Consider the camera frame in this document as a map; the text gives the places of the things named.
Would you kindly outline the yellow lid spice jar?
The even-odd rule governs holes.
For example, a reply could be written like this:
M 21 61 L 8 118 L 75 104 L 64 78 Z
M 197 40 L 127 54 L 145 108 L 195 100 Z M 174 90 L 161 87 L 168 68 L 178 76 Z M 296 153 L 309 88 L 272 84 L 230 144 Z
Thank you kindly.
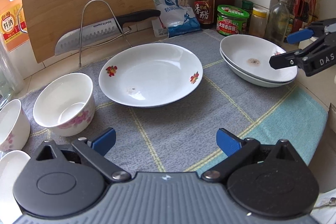
M 249 25 L 249 34 L 260 38 L 264 37 L 267 23 L 267 11 L 254 7 Z

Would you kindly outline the orange cooking wine jug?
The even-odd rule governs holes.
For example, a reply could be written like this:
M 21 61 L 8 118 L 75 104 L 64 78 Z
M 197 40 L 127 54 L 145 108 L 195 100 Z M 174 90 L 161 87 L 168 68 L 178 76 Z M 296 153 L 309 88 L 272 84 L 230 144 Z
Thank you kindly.
M 1 0 L 1 34 L 9 52 L 29 39 L 22 0 Z

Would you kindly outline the white bowl pink flowers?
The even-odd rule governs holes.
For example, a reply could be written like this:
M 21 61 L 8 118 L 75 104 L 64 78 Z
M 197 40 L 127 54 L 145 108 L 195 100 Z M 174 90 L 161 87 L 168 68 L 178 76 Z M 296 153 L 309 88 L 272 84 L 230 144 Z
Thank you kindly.
M 0 112 L 1 152 L 21 150 L 30 136 L 30 122 L 22 108 L 21 101 L 14 99 L 7 103 Z
M 59 77 L 38 95 L 35 122 L 56 135 L 70 137 L 84 131 L 95 115 L 93 81 L 84 73 Z

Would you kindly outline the grey checked dish mat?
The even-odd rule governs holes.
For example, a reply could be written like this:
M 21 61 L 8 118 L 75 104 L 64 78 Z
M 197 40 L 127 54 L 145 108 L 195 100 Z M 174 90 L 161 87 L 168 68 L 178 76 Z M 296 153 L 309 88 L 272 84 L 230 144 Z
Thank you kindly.
M 93 138 L 114 128 L 116 144 L 106 156 L 130 173 L 202 173 L 225 158 L 216 144 L 220 128 L 264 144 L 288 139 L 310 162 L 326 126 L 326 110 L 295 83 L 263 88 L 238 77 L 220 56 L 221 39 L 213 30 L 170 39 L 203 64 L 201 83 L 180 101 L 152 109 L 127 107 L 95 86 L 96 112 L 82 135 Z

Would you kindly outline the plate with food stain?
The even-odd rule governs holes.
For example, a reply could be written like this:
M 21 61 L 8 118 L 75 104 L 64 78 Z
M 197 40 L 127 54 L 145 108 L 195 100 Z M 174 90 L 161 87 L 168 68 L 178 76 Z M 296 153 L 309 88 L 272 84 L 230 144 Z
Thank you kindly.
M 240 71 L 270 83 L 286 83 L 296 78 L 296 66 L 273 69 L 270 58 L 286 51 L 268 40 L 250 35 L 230 35 L 220 42 L 220 50 Z

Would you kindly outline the red label sauce bottle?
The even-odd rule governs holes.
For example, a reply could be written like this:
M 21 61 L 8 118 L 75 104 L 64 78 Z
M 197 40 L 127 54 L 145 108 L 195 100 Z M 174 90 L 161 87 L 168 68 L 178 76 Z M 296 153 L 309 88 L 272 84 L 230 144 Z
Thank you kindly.
M 314 13 L 317 0 L 298 0 L 294 9 L 294 23 L 292 32 L 305 28 L 315 20 Z

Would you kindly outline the clear bottle red cap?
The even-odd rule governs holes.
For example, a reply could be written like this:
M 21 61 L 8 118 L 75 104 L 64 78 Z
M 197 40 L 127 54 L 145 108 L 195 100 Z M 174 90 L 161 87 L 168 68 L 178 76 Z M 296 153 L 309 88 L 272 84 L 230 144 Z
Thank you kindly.
M 271 7 L 265 29 L 264 38 L 278 46 L 284 41 L 290 18 L 286 4 L 287 0 L 278 0 L 278 3 Z

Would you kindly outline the green cap small jar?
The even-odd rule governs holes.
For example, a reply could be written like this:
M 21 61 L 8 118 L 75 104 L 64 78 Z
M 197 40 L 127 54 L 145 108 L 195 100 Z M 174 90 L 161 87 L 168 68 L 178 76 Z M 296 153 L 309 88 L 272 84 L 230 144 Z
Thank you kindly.
M 249 32 L 249 26 L 250 26 L 251 16 L 253 12 L 253 5 L 254 3 L 251 1 L 242 0 L 242 4 L 241 4 L 242 9 L 248 12 L 249 14 L 249 18 L 247 20 L 247 26 L 246 26 L 246 34 Z

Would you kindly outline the green lid sauce jar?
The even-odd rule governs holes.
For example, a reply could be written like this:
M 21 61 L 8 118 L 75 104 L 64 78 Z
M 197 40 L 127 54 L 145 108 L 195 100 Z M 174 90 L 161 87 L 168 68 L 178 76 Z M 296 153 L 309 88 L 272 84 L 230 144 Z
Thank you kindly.
M 217 32 L 224 36 L 245 34 L 248 12 L 231 5 L 218 5 Z

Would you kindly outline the plain white front bowl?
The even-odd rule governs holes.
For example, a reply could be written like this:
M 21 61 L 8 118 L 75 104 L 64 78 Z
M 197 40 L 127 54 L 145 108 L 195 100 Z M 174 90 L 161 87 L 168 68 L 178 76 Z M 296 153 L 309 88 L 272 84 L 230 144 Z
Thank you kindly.
M 1 159 L 1 223 L 14 223 L 22 215 L 13 186 L 29 160 L 30 156 L 20 150 L 8 152 Z

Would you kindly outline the glass jar with label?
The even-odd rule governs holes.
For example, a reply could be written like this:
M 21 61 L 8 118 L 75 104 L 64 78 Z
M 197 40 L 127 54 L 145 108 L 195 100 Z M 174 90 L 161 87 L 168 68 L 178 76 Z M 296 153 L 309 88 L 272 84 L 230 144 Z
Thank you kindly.
M 14 90 L 6 79 L 3 71 L 0 70 L 0 109 L 2 109 L 7 102 L 11 100 Z

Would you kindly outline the white plate fruit print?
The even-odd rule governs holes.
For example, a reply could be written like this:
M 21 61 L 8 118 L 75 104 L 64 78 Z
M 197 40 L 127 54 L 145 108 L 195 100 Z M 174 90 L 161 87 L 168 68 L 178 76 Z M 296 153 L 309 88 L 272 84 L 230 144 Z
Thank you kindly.
M 174 44 L 153 43 L 112 57 L 103 65 L 98 83 L 116 103 L 152 108 L 186 97 L 202 77 L 203 66 L 194 53 Z
M 227 65 L 230 67 L 230 69 L 233 71 L 233 73 L 235 73 L 237 76 L 239 76 L 241 79 L 252 83 L 254 85 L 260 86 L 260 87 L 264 87 L 264 88 L 277 88 L 277 87 L 281 87 L 284 85 L 288 85 L 290 83 L 292 83 L 294 80 L 288 81 L 288 82 L 284 82 L 284 83 L 272 83 L 272 82 L 268 82 L 268 81 L 264 81 L 264 80 L 260 80 L 257 79 L 253 76 L 250 76 L 240 70 L 238 70 L 237 68 L 235 68 L 222 54 L 222 52 L 220 52 L 221 57 L 223 58 L 223 60 L 227 63 Z

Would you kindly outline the white plate back fruit print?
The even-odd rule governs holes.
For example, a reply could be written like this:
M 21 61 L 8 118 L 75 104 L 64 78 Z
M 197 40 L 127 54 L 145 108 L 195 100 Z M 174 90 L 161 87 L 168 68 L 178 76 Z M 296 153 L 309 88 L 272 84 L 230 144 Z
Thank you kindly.
M 174 44 L 153 43 L 112 57 L 103 65 L 98 83 L 116 103 L 152 108 L 186 97 L 202 77 L 203 66 L 194 53 Z

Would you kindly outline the blue white salt bag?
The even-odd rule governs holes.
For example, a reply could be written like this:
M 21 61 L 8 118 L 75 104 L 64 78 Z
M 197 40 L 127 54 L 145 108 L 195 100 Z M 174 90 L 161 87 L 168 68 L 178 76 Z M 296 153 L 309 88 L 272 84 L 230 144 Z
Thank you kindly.
M 201 26 L 190 6 L 179 4 L 179 0 L 153 0 L 160 16 L 152 20 L 154 35 L 157 38 L 184 35 L 200 31 Z

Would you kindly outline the santoku kitchen knife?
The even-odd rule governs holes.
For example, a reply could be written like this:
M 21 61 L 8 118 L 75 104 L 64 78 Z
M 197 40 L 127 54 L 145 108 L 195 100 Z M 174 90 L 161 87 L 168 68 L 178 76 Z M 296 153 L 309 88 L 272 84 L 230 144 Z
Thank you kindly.
M 132 12 L 126 15 L 116 16 L 120 26 L 123 27 L 126 23 L 136 23 L 147 20 L 152 17 L 160 16 L 159 10 L 147 9 L 138 12 Z M 121 34 L 118 29 L 117 23 L 114 18 L 96 22 L 84 26 L 82 32 L 80 28 L 72 30 L 64 34 L 56 43 L 55 56 L 61 55 L 69 51 L 75 51 L 79 49 L 79 40 L 81 35 L 81 45 L 89 46 L 100 40 L 111 38 L 112 36 Z

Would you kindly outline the tall plastic wrap roll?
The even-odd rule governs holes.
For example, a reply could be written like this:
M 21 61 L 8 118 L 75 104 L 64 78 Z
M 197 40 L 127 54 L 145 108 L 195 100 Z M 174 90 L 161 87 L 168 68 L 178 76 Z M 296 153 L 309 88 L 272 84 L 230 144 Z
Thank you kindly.
M 5 75 L 7 81 L 12 87 L 15 94 L 20 93 L 25 87 L 24 80 L 19 73 L 17 67 L 11 62 L 9 53 L 5 47 L 5 40 L 3 34 L 1 34 L 1 70 Z

